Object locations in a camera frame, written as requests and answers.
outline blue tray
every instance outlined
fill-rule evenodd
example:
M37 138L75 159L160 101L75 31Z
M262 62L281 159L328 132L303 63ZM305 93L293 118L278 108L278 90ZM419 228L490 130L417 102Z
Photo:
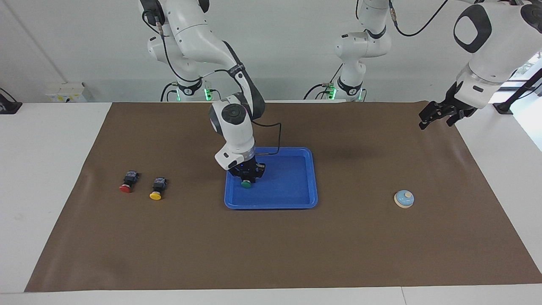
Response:
M256 153L274 153L276 148L256 148ZM274 156L257 156L266 164L263 177L251 188L241 179L226 176L224 202L231 209L308 209L318 203L312 153L304 147L284 147Z

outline table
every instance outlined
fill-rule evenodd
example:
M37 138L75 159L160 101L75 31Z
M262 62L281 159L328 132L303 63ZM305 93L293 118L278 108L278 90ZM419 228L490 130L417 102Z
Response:
M111 104L25 104L0 117L0 303L538 304L542 284L474 287L84 291L22 294ZM542 152L492 107L457 124L542 270Z

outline brown mat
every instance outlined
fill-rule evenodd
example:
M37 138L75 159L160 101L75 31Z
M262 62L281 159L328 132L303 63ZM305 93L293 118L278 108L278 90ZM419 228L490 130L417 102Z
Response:
M312 150L319 203L232 211L209 104L114 104L26 291L541 283L458 131L418 129L424 105L269 104L261 122ZM276 135L255 127L260 146Z

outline light blue knob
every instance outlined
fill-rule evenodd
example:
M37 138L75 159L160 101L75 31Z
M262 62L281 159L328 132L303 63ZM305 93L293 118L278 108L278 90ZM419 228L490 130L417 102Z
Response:
M393 197L395 203L401 208L409 208L414 204L414 195L408 190L400 190Z

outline white robot link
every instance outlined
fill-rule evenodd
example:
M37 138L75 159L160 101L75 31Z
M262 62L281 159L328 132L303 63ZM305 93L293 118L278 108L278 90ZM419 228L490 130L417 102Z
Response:
M473 56L446 93L420 112L420 128L449 116L454 125L484 108L493 93L542 49L542 5L538 0L478 3L459 16L455 41Z
M391 49L391 38L386 33L388 0L363 0L357 16L365 30L344 34L335 43L335 53L343 61L341 75L333 84L336 99L359 99L366 72L360 60L383 56Z
M176 50L175 69L180 84L196 90L201 86L196 62L217 63L241 88L233 94L211 105L209 117L215 131L226 140L224 147L215 155L218 164L244 182L254 183L265 171L265 164L257 163L252 121L262 116L265 102L250 79L243 63L230 45L213 34L204 13L209 10L208 0L140 0L143 17L152 26L158 27L161 41L151 39L151 53L160 61L166 52ZM157 51L158 44L166 45L164 52Z

